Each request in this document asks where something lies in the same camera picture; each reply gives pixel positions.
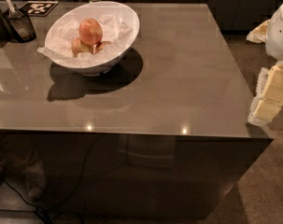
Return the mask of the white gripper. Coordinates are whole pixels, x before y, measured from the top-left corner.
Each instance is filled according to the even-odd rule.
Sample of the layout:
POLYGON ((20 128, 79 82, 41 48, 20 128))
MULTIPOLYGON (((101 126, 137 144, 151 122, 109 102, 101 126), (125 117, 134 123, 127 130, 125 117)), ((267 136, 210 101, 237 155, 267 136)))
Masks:
MULTIPOLYGON (((266 52, 283 60, 283 4, 270 20, 262 22, 247 35, 247 41, 265 43, 266 52)), ((253 98, 248 122, 263 127, 270 123, 283 107, 283 61, 271 69, 262 68, 258 76, 256 96, 253 98)))

